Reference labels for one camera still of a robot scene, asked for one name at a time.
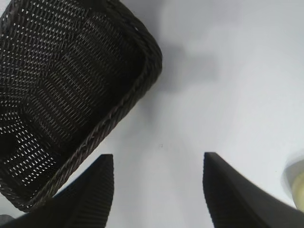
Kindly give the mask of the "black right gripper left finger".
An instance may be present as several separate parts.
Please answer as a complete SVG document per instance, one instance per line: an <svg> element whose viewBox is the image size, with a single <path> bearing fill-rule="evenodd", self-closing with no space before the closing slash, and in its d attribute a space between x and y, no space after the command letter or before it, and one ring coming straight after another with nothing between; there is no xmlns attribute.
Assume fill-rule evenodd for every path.
<svg viewBox="0 0 304 228"><path fill-rule="evenodd" d="M104 228L114 196L114 161L99 156L42 207L14 220L16 228Z"/></svg>

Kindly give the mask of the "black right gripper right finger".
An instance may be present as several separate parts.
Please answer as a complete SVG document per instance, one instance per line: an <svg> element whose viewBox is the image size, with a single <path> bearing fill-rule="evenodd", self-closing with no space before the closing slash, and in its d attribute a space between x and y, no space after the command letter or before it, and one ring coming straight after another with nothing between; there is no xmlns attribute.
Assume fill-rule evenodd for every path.
<svg viewBox="0 0 304 228"><path fill-rule="evenodd" d="M304 214L250 182L215 152L206 152L202 186L216 228L302 228Z"/></svg>

